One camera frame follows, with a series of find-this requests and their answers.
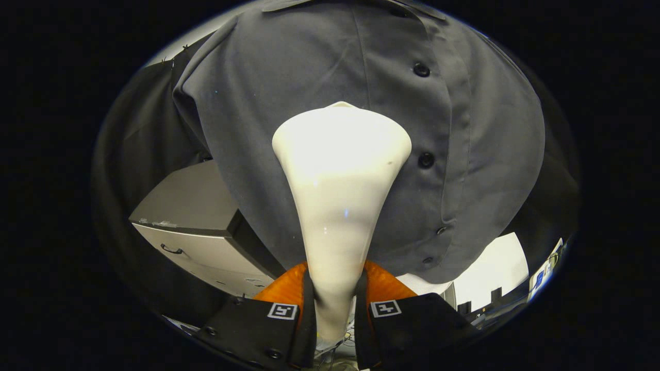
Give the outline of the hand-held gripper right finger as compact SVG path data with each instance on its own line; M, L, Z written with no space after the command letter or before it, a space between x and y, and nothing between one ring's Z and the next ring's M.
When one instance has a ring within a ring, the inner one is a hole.
M477 329L439 294L416 294L366 261L356 285L354 340L360 369L439 370Z

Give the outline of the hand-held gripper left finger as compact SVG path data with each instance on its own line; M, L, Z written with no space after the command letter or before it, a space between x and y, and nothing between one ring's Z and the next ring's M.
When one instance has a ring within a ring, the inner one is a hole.
M249 370L312 367L316 311L307 263L297 264L254 298L229 299L196 332L196 340Z

